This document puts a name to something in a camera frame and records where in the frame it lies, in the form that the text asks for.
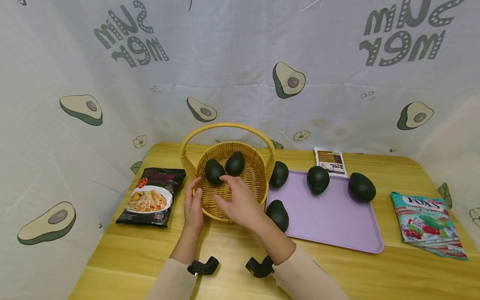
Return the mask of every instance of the woven basket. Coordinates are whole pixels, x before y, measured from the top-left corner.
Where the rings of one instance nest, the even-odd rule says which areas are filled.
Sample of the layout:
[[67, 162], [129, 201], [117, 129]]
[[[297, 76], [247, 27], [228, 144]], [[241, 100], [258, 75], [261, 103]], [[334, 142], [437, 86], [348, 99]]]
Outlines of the woven basket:
[[[188, 142], [200, 132], [216, 127], [240, 128], [258, 135], [263, 141], [265, 141], [268, 146], [268, 150], [270, 151], [270, 157], [267, 163], [265, 163], [260, 153], [258, 153], [258, 151], [252, 146], [240, 142], [224, 142], [208, 149], [200, 158], [197, 167], [195, 167], [186, 155], [186, 147]], [[275, 167], [275, 148], [271, 140], [266, 135], [252, 127], [242, 124], [208, 124], [190, 133], [185, 138], [180, 148], [181, 163], [185, 168], [188, 177], [191, 180], [199, 176], [202, 177], [202, 179], [197, 183], [197, 188], [202, 188], [204, 191], [202, 196], [202, 210], [204, 214], [213, 220], [224, 224], [233, 224], [234, 222], [218, 207], [213, 199], [213, 195], [217, 194], [225, 201], [231, 201], [232, 195], [230, 188], [226, 183], [223, 183], [221, 186], [211, 185], [205, 178], [205, 166], [209, 159], [215, 158], [223, 166], [223, 168], [225, 168], [227, 160], [236, 151], [242, 152], [245, 158], [245, 169], [241, 174], [241, 178], [253, 192], [259, 205], [263, 207], [267, 199], [268, 182], [270, 181], [270, 177], [272, 176], [272, 172]]]

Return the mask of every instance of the black food package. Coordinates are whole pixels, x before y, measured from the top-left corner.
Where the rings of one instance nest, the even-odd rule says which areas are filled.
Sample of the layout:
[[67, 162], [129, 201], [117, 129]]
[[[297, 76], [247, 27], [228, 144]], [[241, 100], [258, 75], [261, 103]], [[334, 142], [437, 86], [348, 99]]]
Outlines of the black food package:
[[183, 169], [146, 168], [116, 223], [167, 227]]

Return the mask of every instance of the white cloth backdrop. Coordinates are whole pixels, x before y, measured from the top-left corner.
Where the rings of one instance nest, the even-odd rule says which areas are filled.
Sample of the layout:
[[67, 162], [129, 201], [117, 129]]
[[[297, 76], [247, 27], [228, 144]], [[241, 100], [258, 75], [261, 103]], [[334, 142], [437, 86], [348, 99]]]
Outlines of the white cloth backdrop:
[[[253, 126], [286, 149], [415, 159], [437, 187], [448, 183], [480, 246], [470, 216], [480, 207], [480, 1], [411, 2], [2, 1], [2, 298], [68, 297], [130, 167], [155, 143], [205, 124], [188, 97], [210, 107], [206, 121], [214, 109], [212, 122]], [[278, 62], [304, 74], [298, 94], [276, 89]], [[90, 95], [101, 118], [62, 109], [73, 95]], [[422, 109], [406, 109], [410, 127], [398, 122], [412, 102], [427, 107], [413, 128]], [[230, 129], [192, 142], [216, 140], [264, 146]], [[76, 210], [67, 235], [17, 241], [63, 201]]]

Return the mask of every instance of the lavender plastic tray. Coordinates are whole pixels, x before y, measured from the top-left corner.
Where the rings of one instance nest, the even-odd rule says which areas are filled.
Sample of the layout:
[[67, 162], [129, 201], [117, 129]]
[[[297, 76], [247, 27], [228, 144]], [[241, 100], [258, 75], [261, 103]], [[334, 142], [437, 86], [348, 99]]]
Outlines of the lavender plastic tray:
[[289, 237], [382, 252], [384, 242], [372, 204], [353, 201], [347, 187], [347, 178], [330, 177], [327, 189], [313, 196], [307, 186], [307, 173], [290, 171], [283, 187], [269, 189], [266, 206], [276, 199], [283, 202], [290, 218]]

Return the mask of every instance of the bowl of noodles image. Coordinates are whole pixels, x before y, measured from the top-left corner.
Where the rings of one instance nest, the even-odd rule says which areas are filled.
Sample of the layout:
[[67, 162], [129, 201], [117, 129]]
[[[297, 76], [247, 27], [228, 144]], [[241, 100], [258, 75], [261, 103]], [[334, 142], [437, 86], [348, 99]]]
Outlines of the bowl of noodles image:
[[172, 205], [172, 194], [155, 185], [145, 185], [133, 190], [125, 207], [137, 214], [151, 214], [166, 210]]

